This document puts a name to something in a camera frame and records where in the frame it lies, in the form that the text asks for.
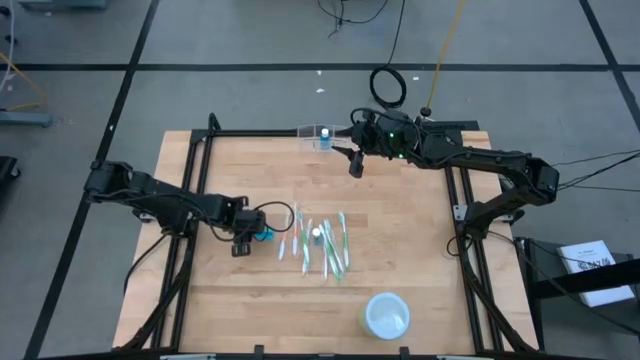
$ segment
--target black cable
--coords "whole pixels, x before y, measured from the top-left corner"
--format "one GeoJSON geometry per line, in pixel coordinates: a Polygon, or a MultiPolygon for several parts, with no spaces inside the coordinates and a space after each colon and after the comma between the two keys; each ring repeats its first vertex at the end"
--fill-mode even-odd
{"type": "Polygon", "coordinates": [[[253,210],[259,210],[259,209],[262,209],[263,207],[270,206],[270,205],[283,205],[283,206],[285,206],[285,207],[289,210],[289,212],[291,213],[291,222],[289,223],[289,226],[287,226],[287,227],[286,227],[286,228],[284,228],[284,229],[276,229],[276,228],[273,228],[273,227],[269,226],[269,225],[266,223],[266,221],[265,221],[265,223],[264,223],[264,226],[265,226],[266,228],[268,228],[268,229],[271,229],[271,231],[274,231],[274,232],[285,232],[285,231],[289,231],[289,229],[291,229],[291,227],[293,226],[293,224],[294,224],[294,222],[295,222],[296,214],[295,214],[295,212],[293,211],[293,208],[292,208],[289,204],[287,204],[286,202],[284,202],[284,201],[269,201],[269,202],[266,202],[266,203],[264,203],[264,204],[260,204],[260,205],[256,206],[255,208],[253,208],[253,210]]]}
{"type": "Polygon", "coordinates": [[[450,256],[453,257],[458,257],[464,253],[466,253],[467,251],[469,251],[469,249],[471,248],[471,245],[473,245],[473,241],[471,241],[471,239],[465,239],[466,241],[468,241],[468,243],[465,245],[464,249],[462,249],[462,251],[459,251],[457,254],[451,252],[451,243],[453,242],[453,240],[455,240],[455,236],[452,237],[451,239],[449,239],[449,241],[447,241],[447,254],[449,254],[450,256]]]}
{"type": "Polygon", "coordinates": [[[337,17],[335,14],[332,14],[332,13],[328,12],[327,10],[325,10],[325,8],[322,7],[322,4],[320,4],[320,0],[317,0],[317,2],[318,2],[318,7],[320,8],[320,10],[324,11],[325,14],[327,14],[327,15],[335,18],[335,19],[342,20],[343,22],[346,22],[346,23],[349,23],[349,24],[366,24],[368,22],[373,21],[375,18],[378,17],[378,15],[380,15],[382,10],[384,10],[384,8],[387,6],[387,3],[389,2],[389,0],[384,0],[384,3],[380,7],[380,9],[378,9],[378,11],[375,13],[375,15],[373,15],[371,18],[369,18],[367,20],[363,20],[363,21],[344,19],[342,17],[342,15],[340,17],[337,17]]]}
{"type": "Polygon", "coordinates": [[[564,183],[558,185],[558,191],[573,187],[573,186],[575,186],[575,185],[577,185],[577,184],[579,184],[579,183],[581,183],[581,182],[583,182],[585,180],[588,180],[588,179],[590,179],[590,178],[592,178],[592,177],[594,177],[596,175],[602,174],[603,172],[611,170],[611,169],[613,169],[614,167],[616,167],[618,165],[624,164],[624,163],[626,163],[628,161],[631,161],[633,159],[636,159],[638,157],[640,157],[640,152],[637,152],[637,153],[635,153],[635,154],[633,154],[631,156],[627,156],[626,158],[624,158],[624,159],[622,159],[620,161],[617,161],[617,162],[615,162],[615,163],[613,163],[613,164],[611,164],[609,166],[603,167],[602,169],[596,170],[596,171],[594,171],[594,172],[592,172],[590,174],[579,176],[579,177],[577,177],[575,179],[572,179],[572,180],[569,180],[567,182],[564,182],[564,183]]]}
{"type": "Polygon", "coordinates": [[[404,104],[404,101],[407,98],[407,83],[406,81],[404,81],[404,78],[402,77],[402,75],[400,75],[400,73],[397,72],[396,70],[390,68],[388,64],[382,65],[373,69],[373,71],[371,72],[371,75],[369,75],[369,91],[371,92],[371,96],[373,96],[373,99],[380,106],[382,106],[385,109],[396,109],[402,106],[402,104],[404,104]],[[378,92],[376,91],[376,88],[375,88],[375,79],[376,79],[376,76],[378,76],[378,74],[381,72],[386,72],[389,75],[393,76],[393,78],[396,79],[396,81],[398,82],[398,85],[400,85],[400,98],[398,100],[386,101],[382,99],[380,95],[378,95],[378,92]]]}
{"type": "Polygon", "coordinates": [[[391,65],[391,60],[393,60],[393,54],[396,52],[396,45],[398,44],[398,35],[400,35],[400,27],[402,26],[402,18],[404,17],[404,4],[405,0],[402,0],[402,7],[400,8],[400,17],[398,18],[398,27],[396,28],[396,37],[393,40],[393,48],[391,49],[391,55],[389,55],[389,61],[387,61],[387,66],[391,65]]]}
{"type": "Polygon", "coordinates": [[[405,5],[405,0],[402,0],[402,8],[400,9],[400,16],[398,18],[398,27],[396,28],[396,36],[395,36],[395,39],[393,40],[393,48],[391,49],[391,54],[389,55],[389,61],[387,61],[385,65],[382,65],[373,69],[373,71],[371,72],[371,75],[369,75],[369,91],[371,92],[371,96],[373,96],[373,99],[385,109],[399,108],[400,106],[402,106],[402,104],[404,104],[404,101],[407,98],[407,83],[404,81],[404,78],[402,77],[402,75],[400,75],[399,72],[397,72],[396,70],[390,67],[391,60],[393,60],[393,55],[396,52],[396,45],[398,44],[398,36],[400,35],[402,18],[404,17],[404,5],[405,5]],[[378,95],[378,92],[376,91],[376,88],[375,88],[375,78],[380,72],[386,72],[390,74],[391,76],[393,76],[394,79],[396,79],[396,81],[400,85],[400,98],[398,100],[385,101],[380,97],[380,95],[378,95]]]}
{"type": "Polygon", "coordinates": [[[333,24],[333,31],[329,34],[329,36],[327,36],[327,39],[331,39],[331,36],[333,36],[334,34],[337,34],[338,31],[340,31],[340,28],[342,28],[342,22],[344,18],[344,0],[339,0],[339,1],[340,1],[340,17],[338,18],[336,14],[335,0],[331,0],[331,8],[333,9],[335,21],[333,24]]]}
{"type": "MultiPolygon", "coordinates": [[[[505,239],[505,240],[509,241],[510,243],[514,244],[514,243],[513,243],[513,240],[512,240],[512,239],[510,239],[509,237],[505,236],[505,235],[502,235],[502,234],[500,234],[500,233],[497,233],[497,232],[495,232],[495,231],[491,231],[491,230],[489,230],[489,233],[491,233],[491,234],[493,234],[493,235],[497,235],[497,236],[499,236],[500,238],[505,239]]],[[[528,264],[532,269],[534,269],[535,271],[537,271],[538,273],[540,273],[540,275],[544,276],[544,277],[549,281],[549,283],[550,283],[550,284],[551,284],[551,285],[552,285],[556,290],[558,290],[559,292],[561,292],[564,296],[566,296],[566,297],[568,297],[569,299],[573,300],[573,302],[575,302],[576,304],[578,304],[578,305],[582,306],[583,308],[585,308],[585,309],[587,309],[587,310],[591,311],[591,313],[593,313],[594,315],[596,315],[596,316],[600,317],[601,319],[603,319],[603,320],[605,320],[605,321],[607,321],[607,322],[609,322],[609,323],[611,323],[611,324],[613,324],[613,325],[615,325],[615,326],[618,326],[618,327],[620,327],[621,329],[624,329],[624,330],[626,330],[626,331],[628,331],[628,332],[630,332],[630,333],[632,333],[632,334],[634,334],[634,335],[636,335],[636,336],[640,336],[640,331],[639,331],[639,330],[636,330],[636,329],[634,329],[634,328],[632,328],[632,327],[630,327],[630,326],[628,326],[628,325],[626,325],[626,324],[623,324],[623,323],[621,323],[621,322],[619,322],[619,321],[617,321],[617,320],[615,320],[615,319],[612,319],[612,318],[610,318],[610,317],[608,317],[608,316],[606,316],[606,315],[604,315],[604,314],[600,313],[600,312],[599,312],[599,311],[597,311],[596,309],[589,307],[588,305],[586,305],[585,303],[583,303],[583,302],[582,302],[582,301],[580,301],[579,299],[576,299],[572,294],[570,294],[567,290],[565,290],[562,286],[560,286],[560,284],[558,284],[555,280],[553,280],[553,278],[551,278],[549,275],[545,274],[544,272],[542,272],[542,270],[540,270],[537,266],[535,266],[535,265],[531,262],[531,260],[529,260],[529,258],[527,258],[527,256],[524,254],[524,252],[522,251],[522,249],[520,249],[520,247],[518,247],[518,245],[517,245],[517,244],[514,244],[514,247],[515,247],[515,249],[516,249],[516,252],[517,252],[519,255],[521,255],[521,256],[520,256],[520,258],[521,258],[522,260],[524,260],[524,261],[525,261],[525,262],[526,262],[526,263],[527,263],[527,264],[528,264]]]]}
{"type": "Polygon", "coordinates": [[[610,190],[610,191],[622,191],[622,192],[640,192],[640,189],[624,189],[624,188],[613,188],[607,186],[583,186],[583,185],[574,185],[572,186],[574,189],[587,189],[587,190],[610,190]]]}
{"type": "Polygon", "coordinates": [[[127,293],[127,285],[129,285],[129,278],[131,277],[131,274],[133,274],[133,271],[138,267],[138,265],[140,265],[142,260],[144,260],[155,248],[158,247],[158,245],[160,245],[162,240],[164,240],[166,237],[167,235],[162,235],[160,239],[156,240],[156,242],[154,242],[153,245],[145,250],[145,252],[140,255],[140,257],[133,263],[133,265],[131,265],[129,271],[127,272],[127,276],[125,276],[124,278],[124,290],[122,291],[123,294],[127,293]]]}
{"type": "Polygon", "coordinates": [[[555,163],[555,164],[551,164],[551,166],[573,165],[573,164],[578,164],[578,163],[581,163],[581,162],[604,159],[604,158],[608,158],[608,157],[616,156],[616,155],[632,154],[632,153],[635,153],[635,152],[640,152],[640,149],[629,150],[629,151],[619,151],[619,152],[614,152],[614,153],[610,153],[610,154],[606,154],[606,155],[594,156],[594,157],[590,157],[590,158],[586,158],[586,159],[574,160],[574,161],[563,162],[563,163],[555,163]]]}

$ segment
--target metal bracket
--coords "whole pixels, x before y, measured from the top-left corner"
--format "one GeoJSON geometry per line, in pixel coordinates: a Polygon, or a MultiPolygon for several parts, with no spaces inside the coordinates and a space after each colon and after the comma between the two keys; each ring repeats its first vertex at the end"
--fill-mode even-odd
{"type": "Polygon", "coordinates": [[[256,345],[253,347],[253,360],[262,360],[264,358],[264,345],[256,345]]]}
{"type": "Polygon", "coordinates": [[[409,360],[411,359],[411,354],[409,354],[409,347],[401,346],[400,347],[400,360],[409,360]]]}
{"type": "MultiPolygon", "coordinates": [[[[453,205],[453,215],[456,217],[456,221],[464,221],[467,215],[467,205],[453,205]]],[[[493,221],[511,222],[513,215],[498,216],[493,221]]]]}

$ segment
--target white paper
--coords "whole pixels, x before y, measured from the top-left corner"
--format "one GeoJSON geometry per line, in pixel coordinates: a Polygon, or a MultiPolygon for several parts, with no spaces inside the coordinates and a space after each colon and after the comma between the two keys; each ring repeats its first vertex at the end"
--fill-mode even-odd
{"type": "MultiPolygon", "coordinates": [[[[562,259],[564,266],[571,274],[595,268],[596,266],[592,264],[607,266],[615,265],[616,263],[607,245],[602,240],[563,246],[558,248],[558,253],[566,258],[580,260],[580,262],[578,262],[562,259]]],[[[611,304],[622,300],[633,299],[633,297],[633,292],[628,285],[580,294],[582,301],[589,307],[611,304]]]]}

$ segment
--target small bottle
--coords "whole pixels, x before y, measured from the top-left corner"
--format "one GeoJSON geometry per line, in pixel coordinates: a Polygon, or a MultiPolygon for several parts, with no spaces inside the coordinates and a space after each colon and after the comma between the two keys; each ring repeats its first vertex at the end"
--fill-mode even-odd
{"type": "Polygon", "coordinates": [[[331,150],[331,137],[329,137],[329,129],[324,128],[320,132],[320,150],[331,150]]]}
{"type": "Polygon", "coordinates": [[[320,236],[320,229],[315,228],[313,229],[313,231],[311,231],[311,234],[313,235],[313,244],[314,245],[322,245],[322,237],[320,236]]]}

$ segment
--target blue object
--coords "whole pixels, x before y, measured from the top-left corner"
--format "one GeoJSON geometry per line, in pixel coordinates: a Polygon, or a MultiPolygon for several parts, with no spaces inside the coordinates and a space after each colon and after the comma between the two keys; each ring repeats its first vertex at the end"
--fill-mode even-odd
{"type": "Polygon", "coordinates": [[[320,132],[320,149],[331,150],[331,137],[329,136],[329,129],[324,128],[320,132]]]}
{"type": "Polygon", "coordinates": [[[256,241],[258,242],[263,242],[263,241],[272,241],[273,240],[273,231],[271,231],[271,229],[266,228],[265,231],[255,234],[253,235],[253,237],[256,239],[256,241]]]}

